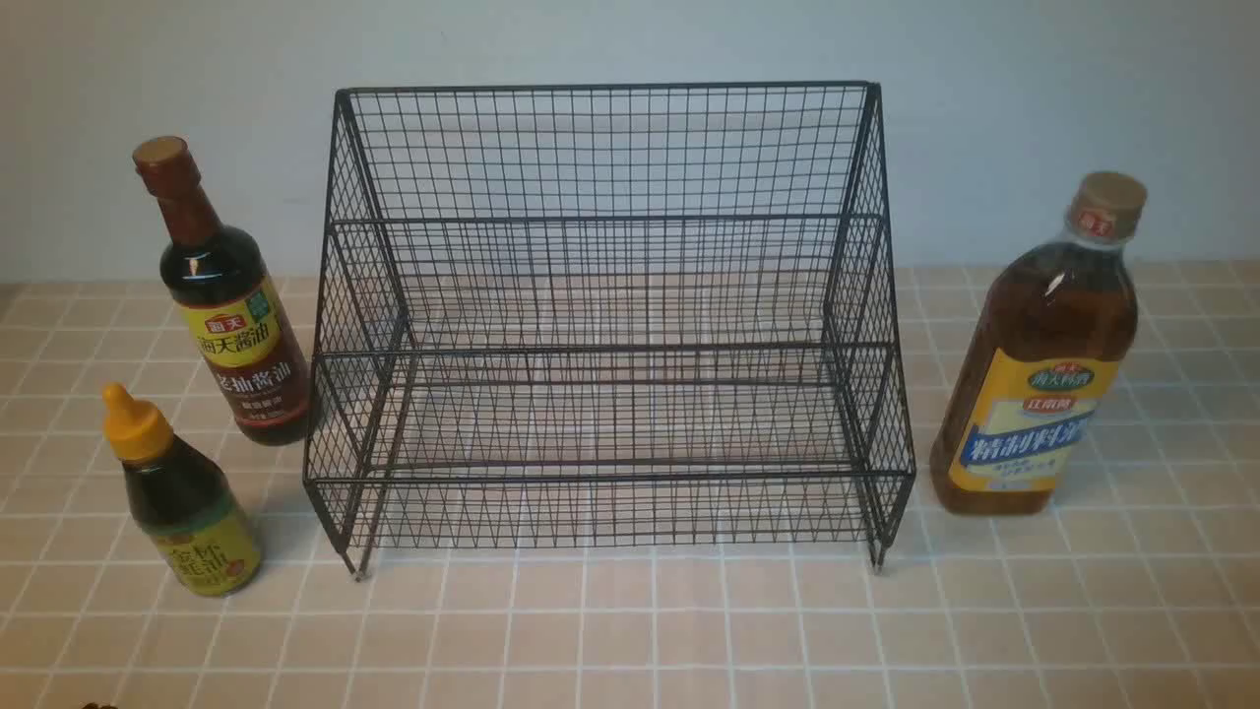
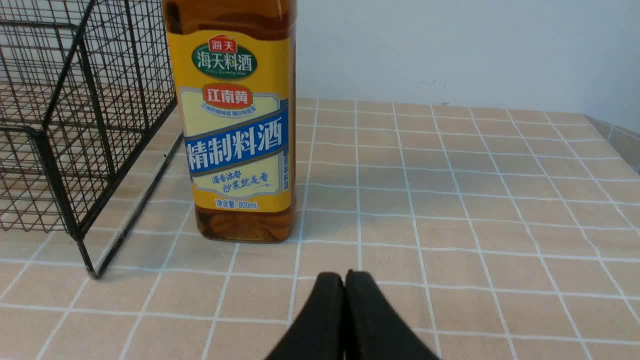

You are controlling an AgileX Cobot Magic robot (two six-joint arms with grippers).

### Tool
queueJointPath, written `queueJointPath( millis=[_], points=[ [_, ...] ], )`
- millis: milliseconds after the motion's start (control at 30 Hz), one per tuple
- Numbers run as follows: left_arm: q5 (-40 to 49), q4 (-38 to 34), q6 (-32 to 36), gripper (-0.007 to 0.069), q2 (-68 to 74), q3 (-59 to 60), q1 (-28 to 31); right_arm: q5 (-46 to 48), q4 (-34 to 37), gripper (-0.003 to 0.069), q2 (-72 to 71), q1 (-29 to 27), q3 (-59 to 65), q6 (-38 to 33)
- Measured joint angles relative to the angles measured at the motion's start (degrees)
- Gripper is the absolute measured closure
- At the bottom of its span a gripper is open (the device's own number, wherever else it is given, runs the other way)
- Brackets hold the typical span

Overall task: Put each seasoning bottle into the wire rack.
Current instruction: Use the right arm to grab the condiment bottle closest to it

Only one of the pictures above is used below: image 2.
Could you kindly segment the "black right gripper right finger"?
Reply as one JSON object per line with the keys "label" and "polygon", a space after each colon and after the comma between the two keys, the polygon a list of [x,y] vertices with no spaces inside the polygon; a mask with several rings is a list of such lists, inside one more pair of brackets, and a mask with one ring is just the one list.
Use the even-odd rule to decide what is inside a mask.
{"label": "black right gripper right finger", "polygon": [[346,360],[438,360],[366,271],[345,278]]}

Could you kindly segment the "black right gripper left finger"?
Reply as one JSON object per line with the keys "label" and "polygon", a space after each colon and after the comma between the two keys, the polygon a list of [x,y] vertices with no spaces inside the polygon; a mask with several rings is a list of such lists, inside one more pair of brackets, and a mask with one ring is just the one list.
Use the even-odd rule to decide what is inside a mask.
{"label": "black right gripper left finger", "polygon": [[334,272],[318,274],[301,311],[268,360],[342,360],[345,288]]}

